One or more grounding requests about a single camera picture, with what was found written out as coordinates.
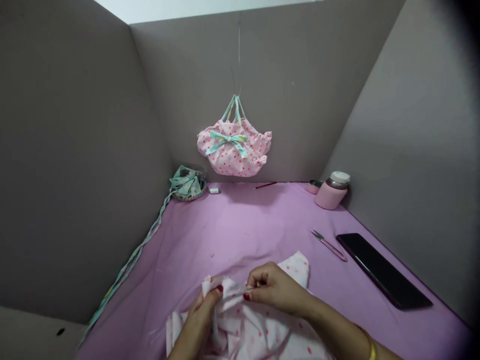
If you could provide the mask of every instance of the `pink fabric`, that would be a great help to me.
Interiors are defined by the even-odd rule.
[[[306,183],[251,190],[259,185],[211,183],[221,194],[189,202],[172,200],[158,232],[145,245],[76,359],[163,359],[167,318],[188,309],[205,274],[244,283],[254,267],[278,263],[297,250],[310,264],[308,289],[399,356],[457,358],[459,347],[471,336],[469,329],[348,211],[341,206],[318,207]],[[398,310],[355,261],[341,261],[310,233],[313,229],[332,241],[338,234],[361,234],[433,307]],[[110,285],[105,284],[105,291]]]
[[[309,278],[308,259],[297,251],[278,264],[302,287]],[[245,301],[243,293],[251,289],[226,276],[201,283],[203,297],[223,285],[222,299],[215,307],[211,334],[205,355],[209,359],[318,359],[334,360],[308,322],[289,316],[273,307]],[[173,312],[166,322],[166,354],[172,351],[187,320],[188,311]]]
[[[240,142],[248,157],[242,158],[231,142],[227,142],[219,150],[206,155],[208,149],[220,140],[210,137],[210,131],[216,131],[227,137],[245,135],[247,141]],[[214,126],[209,126],[197,135],[198,151],[208,158],[210,165],[217,174],[248,178],[256,175],[267,162],[265,155],[270,150],[272,132],[259,133],[246,119],[229,122],[219,120]]]

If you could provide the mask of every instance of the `polka dot fabric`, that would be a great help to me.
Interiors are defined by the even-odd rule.
[[[309,262],[297,251],[278,264],[304,288],[309,277]],[[245,284],[225,276],[201,284],[203,296],[218,285],[223,295],[212,317],[205,358],[208,359],[322,359],[333,360],[313,328],[303,319],[286,315],[267,305],[245,301]],[[167,356],[177,340],[188,313],[174,312],[166,323]]]
[[[215,131],[225,137],[236,135],[246,136],[246,141],[238,143],[246,151],[247,157],[242,158],[232,142],[225,142],[217,151],[207,154],[215,144],[223,141],[211,137]],[[266,153],[270,150],[272,132],[259,133],[246,119],[241,118],[230,122],[223,118],[214,126],[209,126],[197,135],[197,147],[200,154],[208,158],[211,167],[217,174],[249,178],[256,175],[267,162]]]

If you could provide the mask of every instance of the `white ceiling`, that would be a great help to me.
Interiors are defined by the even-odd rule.
[[[319,0],[95,0],[127,24]]]

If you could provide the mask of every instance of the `pink thermos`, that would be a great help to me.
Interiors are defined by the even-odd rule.
[[[350,175],[341,171],[334,171],[330,178],[325,181],[315,196],[315,203],[324,209],[335,209],[344,196],[347,194],[349,187]]]

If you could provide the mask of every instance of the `thread snips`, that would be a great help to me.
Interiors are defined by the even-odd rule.
[[[327,248],[330,249],[330,251],[332,253],[334,253],[338,258],[340,258],[340,260],[344,261],[344,262],[347,262],[348,259],[345,257],[344,253],[342,252],[342,250],[338,250],[335,246],[333,246],[331,243],[329,243],[327,241],[327,239],[325,239],[322,234],[320,234],[317,230],[313,230],[311,231],[311,233],[318,239],[320,240],[320,242],[325,245]]]

